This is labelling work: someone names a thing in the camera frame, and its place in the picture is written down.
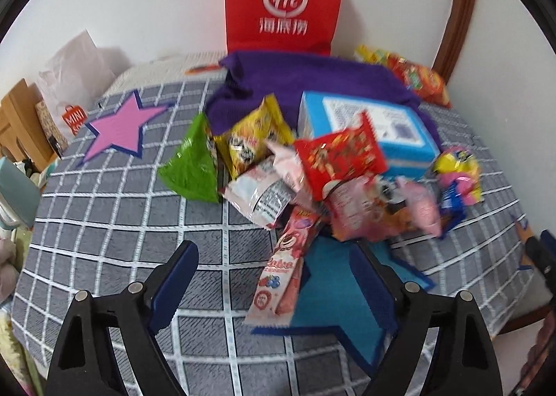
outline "blue and white box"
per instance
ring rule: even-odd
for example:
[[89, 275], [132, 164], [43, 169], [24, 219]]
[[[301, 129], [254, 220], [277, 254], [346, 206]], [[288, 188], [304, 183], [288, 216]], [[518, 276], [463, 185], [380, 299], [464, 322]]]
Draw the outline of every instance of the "blue and white box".
[[315, 138], [352, 125], [355, 114], [366, 111], [386, 157], [387, 177], [421, 178], [439, 155], [425, 125], [409, 107], [366, 98], [305, 91], [301, 98], [297, 133]]

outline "wooden furniture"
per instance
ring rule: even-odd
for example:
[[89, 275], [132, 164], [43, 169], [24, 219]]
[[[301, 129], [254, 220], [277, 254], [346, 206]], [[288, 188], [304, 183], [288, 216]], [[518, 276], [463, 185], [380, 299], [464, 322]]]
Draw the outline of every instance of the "wooden furniture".
[[0, 145], [9, 149], [17, 160], [29, 157], [39, 172], [53, 159], [38, 120], [35, 104], [41, 100], [36, 87], [27, 87], [21, 79], [0, 102]]

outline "mattress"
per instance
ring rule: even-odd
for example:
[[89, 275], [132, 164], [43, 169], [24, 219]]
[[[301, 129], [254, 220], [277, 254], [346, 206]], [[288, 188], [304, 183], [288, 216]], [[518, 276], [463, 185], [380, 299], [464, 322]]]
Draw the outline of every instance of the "mattress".
[[[227, 202], [182, 199], [156, 175], [225, 77], [223, 71], [190, 77], [183, 70], [216, 59], [217, 54], [205, 54], [166, 66], [157, 63], [157, 69], [154, 64], [134, 68], [90, 113], [95, 118], [113, 112], [134, 88], [145, 104], [175, 103], [167, 118], [146, 126], [142, 159], [109, 151], [78, 168], [93, 136], [83, 128], [70, 144], [37, 213], [13, 303], [15, 335], [48, 367], [79, 289], [105, 295], [144, 281], [182, 239], [190, 239], [199, 247], [199, 267], [171, 325], [157, 335], [188, 394], [360, 395], [369, 377], [334, 337], [254, 337], [243, 325], [276, 232], [250, 224]], [[470, 208], [468, 218], [444, 241], [407, 234], [390, 245], [397, 257], [436, 283], [432, 292], [469, 290], [495, 335], [532, 277], [532, 271], [518, 270], [521, 245], [510, 217], [523, 218], [524, 213], [496, 159], [466, 121], [454, 110], [428, 104], [422, 109], [436, 120], [445, 146], [462, 145], [475, 153], [483, 167], [485, 202]], [[432, 175], [423, 181], [437, 190]], [[107, 212], [107, 204], [117, 208]], [[126, 388], [138, 395], [119, 331], [112, 329], [111, 335]], [[408, 394], [420, 391], [435, 335], [431, 329]]]

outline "yellow snack package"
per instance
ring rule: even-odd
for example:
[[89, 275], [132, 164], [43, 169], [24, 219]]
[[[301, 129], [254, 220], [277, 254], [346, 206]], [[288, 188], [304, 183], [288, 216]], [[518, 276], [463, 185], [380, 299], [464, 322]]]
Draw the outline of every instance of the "yellow snack package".
[[232, 179], [269, 155], [267, 139], [282, 145], [294, 143], [294, 133], [284, 121], [273, 94], [267, 95], [258, 108], [232, 129], [215, 137], [216, 148]]

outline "purple cloth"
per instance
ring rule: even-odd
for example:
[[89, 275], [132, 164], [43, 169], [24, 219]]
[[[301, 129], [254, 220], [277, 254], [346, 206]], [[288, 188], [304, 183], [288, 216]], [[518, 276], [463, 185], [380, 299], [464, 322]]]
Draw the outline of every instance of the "purple cloth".
[[220, 65], [229, 70], [226, 83], [208, 100], [205, 109], [215, 135], [226, 132], [271, 93], [276, 95], [287, 124], [296, 129], [301, 95], [304, 90], [314, 90], [406, 105], [418, 114], [441, 146], [435, 122], [419, 110], [421, 99], [383, 66], [274, 51], [236, 51], [224, 57]]

